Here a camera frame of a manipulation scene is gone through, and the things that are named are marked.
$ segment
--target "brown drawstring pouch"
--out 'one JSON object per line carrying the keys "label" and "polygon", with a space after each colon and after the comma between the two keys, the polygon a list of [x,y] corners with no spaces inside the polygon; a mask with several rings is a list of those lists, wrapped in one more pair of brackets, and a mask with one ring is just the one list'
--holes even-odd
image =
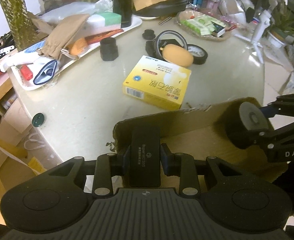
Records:
{"label": "brown drawstring pouch", "polygon": [[63,19],[47,37],[39,55],[60,59],[61,49],[65,49],[75,37],[80,28],[87,22],[89,14],[71,15]]}

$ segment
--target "brown box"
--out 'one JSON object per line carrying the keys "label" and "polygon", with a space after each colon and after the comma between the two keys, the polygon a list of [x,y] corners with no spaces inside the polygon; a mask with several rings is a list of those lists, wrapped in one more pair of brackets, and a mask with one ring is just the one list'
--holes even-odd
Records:
{"label": "brown box", "polygon": [[[272,182],[287,170],[287,163],[268,163],[265,153],[258,146],[241,150],[236,148],[226,136],[225,121],[244,101],[259,106],[256,99],[243,98],[202,109],[182,109],[118,122],[113,130],[116,150],[119,152],[130,144],[131,132],[135,126],[159,126],[161,143],[167,143],[173,153],[187,153],[196,160],[217,156]],[[203,176],[199,176],[199,182],[202,192],[206,192]],[[178,185],[178,177],[167,177],[162,171],[161,187],[175,187],[178,190]]]}

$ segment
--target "blue circular logo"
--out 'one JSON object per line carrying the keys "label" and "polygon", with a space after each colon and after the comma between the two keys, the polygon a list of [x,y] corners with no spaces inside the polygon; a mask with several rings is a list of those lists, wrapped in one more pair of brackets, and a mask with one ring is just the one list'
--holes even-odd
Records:
{"label": "blue circular logo", "polygon": [[141,76],[134,76],[133,79],[135,81],[140,81],[140,80],[142,80],[142,77]]}

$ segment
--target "white table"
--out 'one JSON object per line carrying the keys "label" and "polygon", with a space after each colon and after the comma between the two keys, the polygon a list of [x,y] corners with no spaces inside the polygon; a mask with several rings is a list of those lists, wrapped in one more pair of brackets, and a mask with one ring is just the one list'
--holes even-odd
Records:
{"label": "white table", "polygon": [[11,73],[14,88],[32,118],[41,112],[45,123],[39,133],[62,161],[74,156],[93,160],[109,152],[114,125],[127,118],[154,114],[164,109],[122,93],[122,83],[145,51],[142,33],[153,29],[179,31],[188,43],[208,52],[204,65],[192,65],[190,82],[182,108],[213,104],[242,97],[263,101],[264,66],[259,64],[248,45],[236,37],[223,42],[205,41],[191,36],[173,20],[158,26],[158,20],[144,21],[117,37],[119,57],[103,62],[99,49],[64,70],[53,87],[25,91]]}

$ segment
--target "yellow box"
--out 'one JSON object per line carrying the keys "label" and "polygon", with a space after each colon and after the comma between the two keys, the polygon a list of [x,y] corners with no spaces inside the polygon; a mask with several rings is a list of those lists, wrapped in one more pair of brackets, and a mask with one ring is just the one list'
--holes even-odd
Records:
{"label": "yellow box", "polygon": [[123,83],[123,92],[167,110],[182,105],[191,70],[142,56]]}

